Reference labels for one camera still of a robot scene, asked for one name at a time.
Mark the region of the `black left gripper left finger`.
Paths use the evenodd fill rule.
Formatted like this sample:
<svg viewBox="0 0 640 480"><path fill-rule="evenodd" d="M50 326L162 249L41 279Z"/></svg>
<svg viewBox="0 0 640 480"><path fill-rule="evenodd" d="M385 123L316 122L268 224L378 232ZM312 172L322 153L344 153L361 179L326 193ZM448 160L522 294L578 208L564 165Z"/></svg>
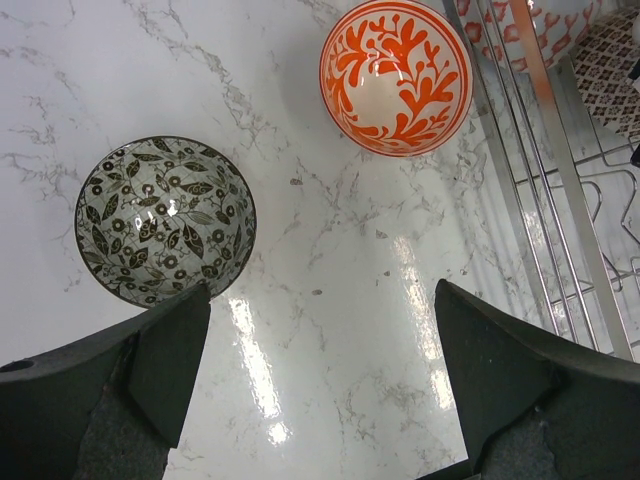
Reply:
<svg viewBox="0 0 640 480"><path fill-rule="evenodd" d="M210 318L198 284L1 368L4 479L160 479L179 444Z"/></svg>

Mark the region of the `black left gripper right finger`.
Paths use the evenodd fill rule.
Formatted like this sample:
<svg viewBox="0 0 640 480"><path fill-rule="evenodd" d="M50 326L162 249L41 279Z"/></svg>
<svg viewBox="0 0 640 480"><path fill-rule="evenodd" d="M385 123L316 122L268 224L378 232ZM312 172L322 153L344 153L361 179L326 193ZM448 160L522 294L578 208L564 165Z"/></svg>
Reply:
<svg viewBox="0 0 640 480"><path fill-rule="evenodd" d="M437 479L636 479L639 366L440 280L435 313L467 451Z"/></svg>

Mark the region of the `orange floral white bowl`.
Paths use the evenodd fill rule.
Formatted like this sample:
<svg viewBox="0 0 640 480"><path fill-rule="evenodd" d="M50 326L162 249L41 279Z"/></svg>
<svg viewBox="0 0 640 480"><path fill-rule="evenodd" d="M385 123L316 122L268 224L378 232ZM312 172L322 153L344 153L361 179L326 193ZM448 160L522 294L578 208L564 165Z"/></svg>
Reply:
<svg viewBox="0 0 640 480"><path fill-rule="evenodd" d="M332 28L319 62L324 105L359 146L419 156L448 142L473 97L473 68L457 31L417 1L367 1Z"/></svg>

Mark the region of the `brown dotted pattern bowl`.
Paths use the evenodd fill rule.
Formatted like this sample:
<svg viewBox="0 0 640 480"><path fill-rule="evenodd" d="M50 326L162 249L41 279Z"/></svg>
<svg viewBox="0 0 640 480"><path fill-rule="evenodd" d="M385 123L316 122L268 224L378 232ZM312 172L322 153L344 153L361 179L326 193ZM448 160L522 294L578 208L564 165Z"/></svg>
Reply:
<svg viewBox="0 0 640 480"><path fill-rule="evenodd" d="M573 58L577 89L591 117L632 142L639 140L639 90L629 78L639 61L633 38L638 15L637 5L604 15Z"/></svg>

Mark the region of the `blue triangle pattern bowl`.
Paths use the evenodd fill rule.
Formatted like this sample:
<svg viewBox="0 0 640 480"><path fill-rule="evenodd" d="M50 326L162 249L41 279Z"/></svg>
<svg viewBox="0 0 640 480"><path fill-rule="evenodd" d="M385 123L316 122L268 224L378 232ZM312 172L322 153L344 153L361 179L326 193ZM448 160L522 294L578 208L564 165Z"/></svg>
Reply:
<svg viewBox="0 0 640 480"><path fill-rule="evenodd" d="M547 68L555 66L584 38L598 18L601 1L527 1L528 15ZM510 1L457 0L464 33L488 60L516 73L529 71Z"/></svg>

